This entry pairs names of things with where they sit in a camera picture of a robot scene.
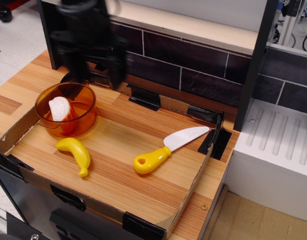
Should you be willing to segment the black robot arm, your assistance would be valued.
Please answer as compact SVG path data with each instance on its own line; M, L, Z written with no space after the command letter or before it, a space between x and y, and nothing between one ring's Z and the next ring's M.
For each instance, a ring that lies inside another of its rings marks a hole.
M56 10L65 29L53 31L51 38L73 78L89 80L91 62L107 70L109 87L118 89L126 78L128 41L112 31L105 1L62 0Z

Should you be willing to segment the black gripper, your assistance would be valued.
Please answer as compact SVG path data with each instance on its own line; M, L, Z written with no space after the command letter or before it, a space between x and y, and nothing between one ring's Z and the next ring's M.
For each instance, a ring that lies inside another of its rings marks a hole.
M77 83L88 80L87 62L108 69L110 87L116 90L126 78L126 50L128 41L114 33L110 27L104 30L63 29L53 31L57 52L63 64L73 74Z

